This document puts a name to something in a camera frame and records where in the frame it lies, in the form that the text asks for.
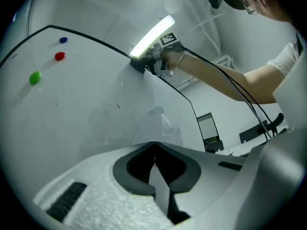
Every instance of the light bar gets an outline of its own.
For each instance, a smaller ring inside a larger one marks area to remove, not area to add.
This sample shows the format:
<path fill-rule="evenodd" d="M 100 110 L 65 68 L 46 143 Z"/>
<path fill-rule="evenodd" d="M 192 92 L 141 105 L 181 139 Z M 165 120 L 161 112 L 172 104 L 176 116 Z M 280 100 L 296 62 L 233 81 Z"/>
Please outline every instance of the light bar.
<path fill-rule="evenodd" d="M 141 41 L 134 47 L 130 54 L 132 56 L 140 56 L 141 53 L 143 53 L 144 50 L 147 49 L 148 46 L 150 46 L 150 44 L 152 44 L 158 36 L 160 36 L 175 23 L 176 22 L 171 15 L 166 16 L 141 39 Z"/>

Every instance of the red bead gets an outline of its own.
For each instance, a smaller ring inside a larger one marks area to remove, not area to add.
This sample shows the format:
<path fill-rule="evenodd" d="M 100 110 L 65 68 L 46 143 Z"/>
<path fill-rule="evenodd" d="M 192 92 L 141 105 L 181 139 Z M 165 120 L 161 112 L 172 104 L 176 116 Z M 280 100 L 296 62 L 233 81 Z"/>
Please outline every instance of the red bead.
<path fill-rule="evenodd" d="M 65 57 L 65 53 L 64 53 L 64 52 L 58 52 L 58 53 L 56 53 L 56 55 L 54 56 L 54 58 L 55 58 L 56 60 L 62 60 L 62 59 L 64 59 L 64 57 Z"/>

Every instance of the green object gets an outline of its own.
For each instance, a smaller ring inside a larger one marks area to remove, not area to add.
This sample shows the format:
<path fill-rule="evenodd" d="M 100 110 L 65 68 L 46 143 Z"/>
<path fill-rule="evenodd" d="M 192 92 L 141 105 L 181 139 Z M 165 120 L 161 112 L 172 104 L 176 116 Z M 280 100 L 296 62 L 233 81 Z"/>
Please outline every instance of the green object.
<path fill-rule="evenodd" d="M 31 84 L 36 84 L 41 78 L 41 74 L 39 71 L 35 71 L 32 73 L 32 75 L 29 78 L 29 81 Z"/>

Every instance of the white table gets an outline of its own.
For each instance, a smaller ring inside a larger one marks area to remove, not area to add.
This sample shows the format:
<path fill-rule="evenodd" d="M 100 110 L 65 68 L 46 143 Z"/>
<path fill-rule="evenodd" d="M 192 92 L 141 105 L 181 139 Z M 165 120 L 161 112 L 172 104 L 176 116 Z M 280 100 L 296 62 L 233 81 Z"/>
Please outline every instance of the white table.
<path fill-rule="evenodd" d="M 56 61 L 60 51 L 66 57 Z M 42 78 L 31 86 L 37 70 Z M 179 126 L 184 147 L 205 151 L 189 100 L 73 32 L 50 27 L 22 43 L 1 66 L 0 84 L 1 163 L 21 194 L 34 196 L 87 157 L 130 146 L 140 119 L 157 106 Z"/>
<path fill-rule="evenodd" d="M 278 126 L 277 127 L 277 133 L 281 132 L 284 128 L 288 128 L 288 126 Z M 250 153 L 250 150 L 252 148 L 262 144 L 263 142 L 266 142 L 266 138 L 264 135 L 258 136 L 248 142 L 242 143 L 240 145 L 237 145 L 235 147 L 225 149 L 223 151 L 218 151 L 216 154 L 221 154 L 221 155 L 230 155 L 232 154 L 233 156 L 243 156 L 245 154 Z"/>

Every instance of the blue object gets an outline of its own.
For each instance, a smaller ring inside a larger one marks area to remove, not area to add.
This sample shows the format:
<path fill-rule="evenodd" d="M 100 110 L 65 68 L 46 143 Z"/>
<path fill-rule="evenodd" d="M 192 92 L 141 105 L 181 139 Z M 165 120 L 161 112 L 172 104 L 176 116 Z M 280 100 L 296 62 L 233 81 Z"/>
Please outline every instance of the blue object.
<path fill-rule="evenodd" d="M 66 43 L 67 42 L 67 40 L 68 40 L 68 38 L 66 38 L 66 37 L 61 37 L 60 39 L 59 39 L 59 41 L 61 42 L 61 43 Z"/>

